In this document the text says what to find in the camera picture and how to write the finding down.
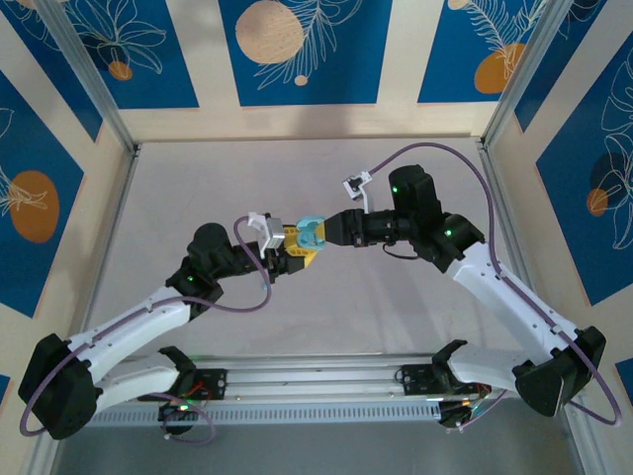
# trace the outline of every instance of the white bracket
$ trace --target white bracket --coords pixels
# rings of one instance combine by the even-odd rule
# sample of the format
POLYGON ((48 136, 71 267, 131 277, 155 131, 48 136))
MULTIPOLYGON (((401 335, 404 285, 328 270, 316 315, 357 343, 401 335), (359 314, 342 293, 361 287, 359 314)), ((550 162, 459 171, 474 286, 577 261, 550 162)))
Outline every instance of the white bracket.
POLYGON ((352 200, 363 200, 363 210, 366 214, 374 211, 372 197, 365 190, 365 185, 370 181, 372 181, 372 175, 369 174, 369 171, 361 171, 358 175, 350 176, 343 181, 343 187, 352 200))
POLYGON ((266 218, 257 213, 248 213, 248 225, 257 231, 259 257, 266 255, 266 249, 278 248, 286 238, 284 225, 279 218, 266 218))

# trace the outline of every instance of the gray surface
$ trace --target gray surface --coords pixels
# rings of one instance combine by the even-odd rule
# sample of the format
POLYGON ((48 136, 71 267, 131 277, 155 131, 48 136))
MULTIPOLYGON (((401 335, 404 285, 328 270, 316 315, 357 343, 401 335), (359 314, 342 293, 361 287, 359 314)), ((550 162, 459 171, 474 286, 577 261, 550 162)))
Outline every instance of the gray surface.
POLYGON ((578 473, 567 437, 512 400, 462 434, 435 423, 219 427, 212 444, 191 447, 158 427, 85 428, 62 443, 53 473, 566 475, 578 473))
MULTIPOLYGON (((441 141, 479 162, 473 139, 441 141)), ((268 211, 292 224, 305 215, 329 217, 356 208, 342 180, 413 142, 144 145, 89 326, 108 321, 162 285, 201 224, 217 222, 230 230, 248 211, 268 211)), ((484 194, 470 170, 449 153, 431 148, 413 150, 375 176, 370 187, 377 210, 393 206, 389 172, 410 163, 421 163, 432 174, 445 210, 488 228, 484 194)), ((243 233, 254 237, 247 228, 243 233)), ((411 253, 405 244, 396 251, 411 253)), ((505 257, 504 248, 499 255, 505 257)), ((241 307, 260 302, 260 281, 255 274, 224 280, 221 302, 241 307)), ((140 353, 170 344, 198 355, 429 353, 454 338, 516 348, 486 308, 432 265, 393 259, 378 246, 328 245, 308 269, 280 277, 270 304, 256 314, 209 311, 140 353)))

